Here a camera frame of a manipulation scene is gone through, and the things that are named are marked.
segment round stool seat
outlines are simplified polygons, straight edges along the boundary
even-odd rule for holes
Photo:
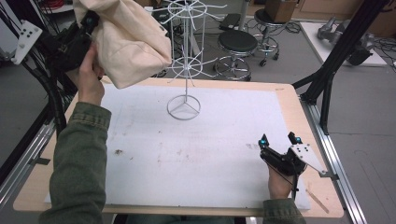
[[[258,24],[271,27],[280,27],[286,24],[285,22],[274,22],[264,8],[259,9],[254,13],[254,20]]]
[[[219,44],[230,51],[250,52],[257,47],[257,39],[244,31],[230,30],[219,35]]]

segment table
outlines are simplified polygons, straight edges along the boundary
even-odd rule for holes
[[[169,82],[167,78],[149,78],[137,85],[141,86],[169,86],[183,87],[184,79],[175,79]],[[283,118],[288,130],[293,130],[306,143],[310,143],[315,150],[320,162],[324,164],[318,151],[318,145],[294,88],[289,84],[254,83],[254,82],[231,82],[214,80],[194,80],[199,88],[214,88],[228,90],[254,90],[273,91],[279,101]],[[73,104],[66,112],[69,117]],[[53,149],[56,143],[55,137],[43,151],[41,157],[52,159]],[[26,180],[19,193],[14,208],[18,211],[41,212],[50,208],[49,203],[44,203],[49,192],[50,175],[52,173],[52,161],[48,165],[37,164]],[[320,178],[318,173],[307,168],[303,173],[306,193],[311,203],[311,209],[303,211],[305,217],[341,217],[344,210],[339,202],[330,178]],[[178,215],[206,215],[206,216],[236,216],[236,217],[260,217],[261,209],[249,208],[205,208],[205,207],[161,207],[161,206],[129,206],[129,205],[106,205],[104,213],[138,213],[138,214],[178,214]]]

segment green jacket sleeve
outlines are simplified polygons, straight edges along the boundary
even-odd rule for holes
[[[304,224],[305,219],[293,199],[264,201],[263,224]]]
[[[76,104],[55,147],[49,181],[52,207],[40,215],[40,224],[103,222],[110,117],[100,106]]]

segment white board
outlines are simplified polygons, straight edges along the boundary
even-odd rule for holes
[[[189,88],[202,106],[195,119],[172,118],[166,105],[184,88],[106,85],[112,112],[107,139],[106,203],[262,208],[268,170],[258,141],[290,146],[276,94]],[[303,180],[296,204],[310,209]]]
[[[322,27],[325,23],[313,23],[313,22],[300,22],[305,36],[308,38],[311,47],[314,49],[315,53],[318,55],[320,61],[324,63],[327,57],[329,57],[333,44],[329,42],[329,40],[318,39],[318,29]],[[366,61],[364,61],[359,66],[384,66],[387,63],[372,49],[370,50],[373,53]],[[351,65],[348,62],[344,62],[343,65]]]

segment spinning rack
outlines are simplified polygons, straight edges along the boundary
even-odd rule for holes
[[[171,22],[171,38],[174,39],[174,19],[180,19],[184,31],[183,35],[183,45],[182,45],[182,55],[180,58],[175,59],[175,50],[172,48],[172,58],[174,59],[172,65],[169,66],[169,69],[172,69],[175,72],[175,77],[171,80],[173,81],[177,77],[184,77],[186,79],[186,90],[185,94],[181,94],[175,96],[171,100],[169,100],[167,105],[167,110],[169,115],[171,115],[175,119],[188,120],[197,117],[201,111],[201,104],[197,98],[188,94],[188,80],[196,77],[200,74],[203,74],[207,77],[214,77],[205,72],[203,72],[204,64],[213,63],[216,59],[203,63],[204,60],[204,44],[205,44],[205,16],[210,15],[216,19],[219,19],[217,16],[211,15],[207,13],[207,9],[209,7],[217,7],[223,8],[227,7],[227,5],[223,7],[218,6],[209,6],[200,2],[199,0],[192,1],[176,1],[172,2],[169,0],[164,0],[168,2],[169,5],[167,8],[155,9],[153,11],[158,10],[168,10],[171,15],[170,18],[166,21],[163,21],[162,24],[166,24]],[[195,23],[193,19],[203,18],[203,34],[201,41],[201,51],[194,56],[192,50],[191,41],[194,39],[193,32],[196,29]]]

